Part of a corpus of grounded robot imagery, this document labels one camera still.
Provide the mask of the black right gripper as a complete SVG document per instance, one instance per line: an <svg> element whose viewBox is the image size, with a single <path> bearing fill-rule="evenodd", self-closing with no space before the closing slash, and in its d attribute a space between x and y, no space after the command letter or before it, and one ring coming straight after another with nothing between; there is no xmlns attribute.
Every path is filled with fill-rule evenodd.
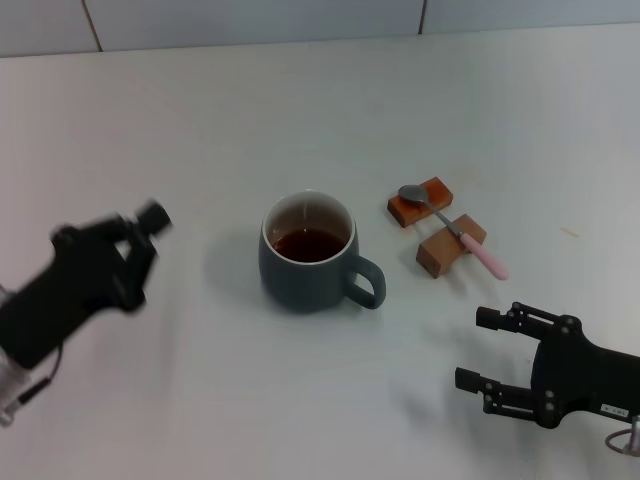
<svg viewBox="0 0 640 480"><path fill-rule="evenodd" d="M577 411L626 423L639 414L639 358L593 344L579 319L514 302L504 314L479 307L476 325L540 340L531 391L463 368L455 370L456 388L481 393L486 414L536 422L548 429Z"/></svg>

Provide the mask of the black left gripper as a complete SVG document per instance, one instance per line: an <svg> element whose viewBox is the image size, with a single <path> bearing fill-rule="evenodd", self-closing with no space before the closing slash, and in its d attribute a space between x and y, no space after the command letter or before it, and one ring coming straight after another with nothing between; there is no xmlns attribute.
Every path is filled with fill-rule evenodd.
<svg viewBox="0 0 640 480"><path fill-rule="evenodd" d="M131 217L114 214L58 230L51 264L1 307L7 356L34 368L94 314L140 308L156 257L149 237L171 225L166 210L150 200Z"/></svg>

